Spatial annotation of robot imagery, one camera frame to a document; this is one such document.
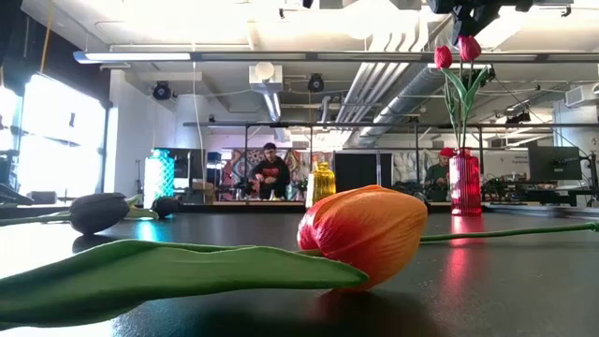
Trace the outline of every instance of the bright window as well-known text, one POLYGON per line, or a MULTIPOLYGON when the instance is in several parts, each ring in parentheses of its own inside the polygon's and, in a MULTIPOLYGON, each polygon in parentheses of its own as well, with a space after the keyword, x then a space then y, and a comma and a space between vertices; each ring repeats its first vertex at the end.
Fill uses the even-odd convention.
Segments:
POLYGON ((33 76, 25 86, 19 192, 55 191, 59 198, 100 192, 105 118, 96 99, 33 76))

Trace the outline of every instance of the table surface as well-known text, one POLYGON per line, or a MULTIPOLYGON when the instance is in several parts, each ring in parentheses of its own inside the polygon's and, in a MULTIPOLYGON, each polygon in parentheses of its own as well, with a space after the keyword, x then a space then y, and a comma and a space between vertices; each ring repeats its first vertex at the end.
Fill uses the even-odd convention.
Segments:
MULTIPOLYGON (((69 225, 0 227, 0 278, 125 238, 297 249, 300 217, 177 214, 162 222, 122 223, 91 240, 69 225)), ((581 222, 432 214, 425 232, 581 222)), ((592 232, 428 243, 406 269, 361 294, 261 289, 154 300, 107 322, 18 328, 0 336, 596 336, 598 254, 599 234, 592 232)))

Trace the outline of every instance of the red vase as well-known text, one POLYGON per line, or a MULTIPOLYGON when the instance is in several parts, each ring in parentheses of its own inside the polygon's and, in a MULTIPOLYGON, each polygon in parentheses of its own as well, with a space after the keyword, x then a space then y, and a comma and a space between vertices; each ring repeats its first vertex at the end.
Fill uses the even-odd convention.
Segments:
POLYGON ((449 188, 452 215, 479 215, 480 172, 478 158, 468 149, 457 150, 449 159, 449 188))

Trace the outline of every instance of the green leaf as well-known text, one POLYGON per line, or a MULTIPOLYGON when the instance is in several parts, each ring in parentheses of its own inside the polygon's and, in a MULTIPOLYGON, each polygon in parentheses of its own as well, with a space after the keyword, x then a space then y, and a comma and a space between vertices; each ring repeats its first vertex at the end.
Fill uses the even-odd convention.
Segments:
POLYGON ((131 198, 126 198, 124 201, 127 203, 127 205, 129 205, 129 207, 131 207, 140 202, 141 198, 143 198, 143 195, 135 195, 131 198))
POLYGON ((142 219, 142 218, 152 218, 153 220, 158 220, 160 216, 157 212, 146 209, 139 209, 137 207, 131 207, 129 209, 129 213, 124 217, 125 219, 142 219))
POLYGON ((478 88, 480 87, 480 83, 487 77, 488 72, 489 72, 489 69, 484 68, 480 73, 478 73, 478 76, 476 77, 475 82, 472 84, 472 87, 466 94, 464 102, 467 102, 470 105, 470 107, 472 107, 472 105, 475 101, 476 92, 478 91, 478 88))
POLYGON ((119 241, 0 280, 0 330, 106 320, 146 300, 358 286, 349 265, 270 247, 119 241))
POLYGON ((454 74, 451 70, 441 69, 441 71, 456 87, 456 90, 458 90, 458 95, 460 96, 460 100, 463 102, 464 98, 466 97, 466 87, 464 87, 464 84, 461 82, 460 78, 458 78, 458 76, 454 74))

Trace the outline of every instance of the red tulip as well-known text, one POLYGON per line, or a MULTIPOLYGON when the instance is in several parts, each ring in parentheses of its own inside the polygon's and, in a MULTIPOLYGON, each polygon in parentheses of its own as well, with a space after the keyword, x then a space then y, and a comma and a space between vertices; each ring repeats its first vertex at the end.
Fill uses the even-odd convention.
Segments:
POLYGON ((437 70, 448 69, 453 63, 453 56, 447 46, 442 46, 434 51, 434 63, 437 70))
POLYGON ((367 273, 376 286, 395 275, 416 253, 427 219, 417 198, 378 185, 318 201, 299 223, 301 249, 319 249, 326 258, 367 273))
POLYGON ((458 44, 460 45, 460 57, 463 61, 474 61, 482 52, 478 41, 474 37, 459 36, 458 44))

